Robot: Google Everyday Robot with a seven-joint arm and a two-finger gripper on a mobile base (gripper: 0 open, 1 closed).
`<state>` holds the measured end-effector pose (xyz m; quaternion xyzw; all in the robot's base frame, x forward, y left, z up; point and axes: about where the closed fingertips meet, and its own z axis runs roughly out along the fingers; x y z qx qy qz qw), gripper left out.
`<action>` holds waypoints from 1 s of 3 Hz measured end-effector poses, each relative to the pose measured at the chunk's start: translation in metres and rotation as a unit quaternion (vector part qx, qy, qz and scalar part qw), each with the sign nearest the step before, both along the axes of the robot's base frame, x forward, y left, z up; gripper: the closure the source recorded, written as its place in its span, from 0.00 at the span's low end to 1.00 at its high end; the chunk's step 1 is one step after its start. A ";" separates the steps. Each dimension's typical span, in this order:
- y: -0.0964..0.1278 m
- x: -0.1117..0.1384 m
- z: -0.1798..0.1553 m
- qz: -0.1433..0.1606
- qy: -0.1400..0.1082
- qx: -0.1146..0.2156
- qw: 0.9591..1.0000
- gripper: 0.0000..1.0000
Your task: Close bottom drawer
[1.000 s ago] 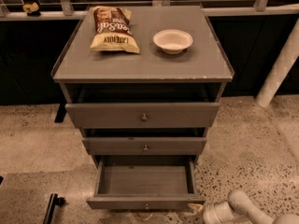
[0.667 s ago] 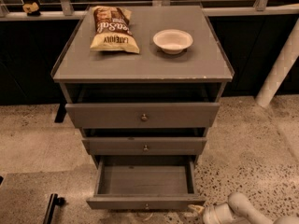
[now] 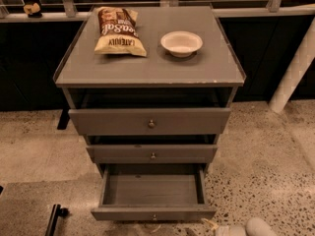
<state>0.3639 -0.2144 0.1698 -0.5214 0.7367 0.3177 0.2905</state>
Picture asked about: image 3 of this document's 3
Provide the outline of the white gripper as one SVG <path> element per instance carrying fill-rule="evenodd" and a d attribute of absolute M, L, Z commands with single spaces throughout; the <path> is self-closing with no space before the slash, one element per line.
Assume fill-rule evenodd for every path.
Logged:
<path fill-rule="evenodd" d="M 247 236 L 243 226 L 218 226 L 215 222 L 207 218 L 202 218 L 202 222 L 208 224 L 212 231 L 216 231 L 215 236 Z"/>

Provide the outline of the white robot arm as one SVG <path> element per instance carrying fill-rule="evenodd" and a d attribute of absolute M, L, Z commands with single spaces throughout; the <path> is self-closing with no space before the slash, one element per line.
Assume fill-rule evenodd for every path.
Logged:
<path fill-rule="evenodd" d="M 245 225 L 218 225 L 203 218 L 202 221 L 211 227 L 215 236 L 278 236 L 273 228 L 262 218 L 252 217 Z"/>

